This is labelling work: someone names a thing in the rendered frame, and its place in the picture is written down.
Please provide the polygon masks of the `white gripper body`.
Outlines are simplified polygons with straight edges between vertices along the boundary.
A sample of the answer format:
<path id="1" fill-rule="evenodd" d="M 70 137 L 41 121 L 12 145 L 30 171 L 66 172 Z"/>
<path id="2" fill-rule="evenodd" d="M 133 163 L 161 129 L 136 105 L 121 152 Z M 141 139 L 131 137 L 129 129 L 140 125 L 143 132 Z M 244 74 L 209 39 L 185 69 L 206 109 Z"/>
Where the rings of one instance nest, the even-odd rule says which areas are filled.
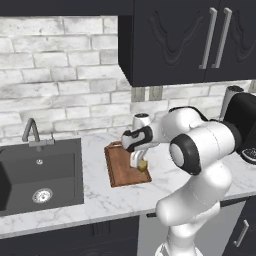
<path id="1" fill-rule="evenodd" d="M 130 166 L 131 167 L 138 167 L 138 164 L 141 160 L 145 160 L 144 156 L 147 153 L 147 150 L 138 150 L 134 151 L 130 155 Z"/>

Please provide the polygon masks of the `brown wooden cutting board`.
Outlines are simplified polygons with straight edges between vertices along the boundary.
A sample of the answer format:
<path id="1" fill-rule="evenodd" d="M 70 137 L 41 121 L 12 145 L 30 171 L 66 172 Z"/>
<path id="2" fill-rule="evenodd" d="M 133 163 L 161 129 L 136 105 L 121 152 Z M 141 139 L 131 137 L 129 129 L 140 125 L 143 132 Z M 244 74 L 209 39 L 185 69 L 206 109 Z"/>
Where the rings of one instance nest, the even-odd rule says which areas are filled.
<path id="1" fill-rule="evenodd" d="M 112 187 L 152 181 L 148 169 L 140 171 L 138 168 L 130 166 L 131 154 L 122 147 L 120 141 L 111 142 L 104 148 L 104 153 Z"/>

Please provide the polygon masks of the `grey dishwasher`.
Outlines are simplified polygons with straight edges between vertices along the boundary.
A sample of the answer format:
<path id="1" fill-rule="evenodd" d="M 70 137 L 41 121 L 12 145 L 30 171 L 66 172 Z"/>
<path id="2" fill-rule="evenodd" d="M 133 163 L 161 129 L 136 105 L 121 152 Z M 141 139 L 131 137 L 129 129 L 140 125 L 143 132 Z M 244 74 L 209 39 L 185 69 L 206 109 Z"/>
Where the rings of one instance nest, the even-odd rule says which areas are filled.
<path id="1" fill-rule="evenodd" d="M 222 256 L 245 205 L 244 201 L 224 206 L 197 232 L 195 245 L 203 256 Z M 167 237 L 168 228 L 156 217 L 142 215 L 139 221 L 137 256 L 154 256 Z"/>

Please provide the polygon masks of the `black sink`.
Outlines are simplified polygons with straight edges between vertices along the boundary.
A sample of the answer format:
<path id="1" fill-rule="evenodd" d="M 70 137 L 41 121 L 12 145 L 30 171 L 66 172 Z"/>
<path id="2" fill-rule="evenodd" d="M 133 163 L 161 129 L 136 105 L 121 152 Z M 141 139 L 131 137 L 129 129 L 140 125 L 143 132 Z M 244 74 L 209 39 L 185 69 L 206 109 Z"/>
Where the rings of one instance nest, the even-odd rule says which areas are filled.
<path id="1" fill-rule="evenodd" d="M 80 139 L 0 147 L 0 217 L 83 203 Z"/>

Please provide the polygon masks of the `black base cupboard front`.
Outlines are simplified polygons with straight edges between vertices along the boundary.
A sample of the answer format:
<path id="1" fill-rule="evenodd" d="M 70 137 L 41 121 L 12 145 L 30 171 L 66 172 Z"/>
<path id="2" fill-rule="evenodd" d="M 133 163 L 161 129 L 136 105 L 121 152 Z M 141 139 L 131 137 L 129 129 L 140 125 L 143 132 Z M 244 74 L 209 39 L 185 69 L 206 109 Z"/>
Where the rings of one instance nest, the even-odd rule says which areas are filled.
<path id="1" fill-rule="evenodd" d="M 0 239 L 0 256 L 137 256 L 139 217 Z"/>

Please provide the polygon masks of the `grey tap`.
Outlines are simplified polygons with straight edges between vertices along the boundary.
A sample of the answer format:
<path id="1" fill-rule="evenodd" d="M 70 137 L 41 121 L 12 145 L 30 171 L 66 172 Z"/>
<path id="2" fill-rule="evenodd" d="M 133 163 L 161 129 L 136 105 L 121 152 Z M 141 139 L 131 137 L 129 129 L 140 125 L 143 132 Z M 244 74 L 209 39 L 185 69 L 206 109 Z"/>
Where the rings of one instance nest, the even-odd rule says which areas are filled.
<path id="1" fill-rule="evenodd" d="M 28 140 L 29 133 L 33 134 L 33 141 Z M 35 147 L 38 152 L 42 151 L 46 146 L 53 146 L 55 144 L 54 137 L 51 137 L 49 140 L 40 139 L 37 125 L 33 118 L 29 118 L 27 121 L 24 133 L 22 135 L 22 141 L 27 142 L 30 147 Z"/>

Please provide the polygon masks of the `black coffee machine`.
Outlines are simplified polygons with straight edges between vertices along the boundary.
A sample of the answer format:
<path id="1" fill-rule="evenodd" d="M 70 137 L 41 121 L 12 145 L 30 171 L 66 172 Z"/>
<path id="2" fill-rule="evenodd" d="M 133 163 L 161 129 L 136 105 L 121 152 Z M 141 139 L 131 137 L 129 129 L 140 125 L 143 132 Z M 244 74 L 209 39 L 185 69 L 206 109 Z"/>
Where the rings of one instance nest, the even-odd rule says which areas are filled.
<path id="1" fill-rule="evenodd" d="M 256 96 L 239 86 L 228 86 L 219 120 L 235 134 L 234 151 L 247 163 L 256 165 Z"/>

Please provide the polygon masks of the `black base cupboard door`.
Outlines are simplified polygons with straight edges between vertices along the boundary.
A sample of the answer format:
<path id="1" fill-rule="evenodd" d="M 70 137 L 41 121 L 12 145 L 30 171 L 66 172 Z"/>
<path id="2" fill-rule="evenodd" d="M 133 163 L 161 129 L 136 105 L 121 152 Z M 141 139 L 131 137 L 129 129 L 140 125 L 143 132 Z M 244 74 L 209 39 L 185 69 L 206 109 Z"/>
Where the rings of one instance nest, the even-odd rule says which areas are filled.
<path id="1" fill-rule="evenodd" d="M 249 223 L 249 229 L 237 248 L 233 242 L 238 239 L 245 219 Z M 256 195 L 246 200 L 222 256 L 256 256 Z"/>

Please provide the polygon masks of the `black wall cupboard door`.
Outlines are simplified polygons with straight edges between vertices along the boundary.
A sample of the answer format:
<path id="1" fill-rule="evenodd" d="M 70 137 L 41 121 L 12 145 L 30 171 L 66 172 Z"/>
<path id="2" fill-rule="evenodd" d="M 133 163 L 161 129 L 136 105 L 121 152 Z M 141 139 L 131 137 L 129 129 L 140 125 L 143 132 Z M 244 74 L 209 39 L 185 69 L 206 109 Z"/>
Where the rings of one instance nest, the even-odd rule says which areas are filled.
<path id="1" fill-rule="evenodd" d="M 220 67 L 214 69 L 225 7 L 232 10 L 232 17 Z M 256 0 L 220 0 L 217 11 L 205 81 L 256 79 Z"/>
<path id="2" fill-rule="evenodd" d="M 202 82 L 210 7 L 219 0 L 135 0 L 131 85 Z"/>

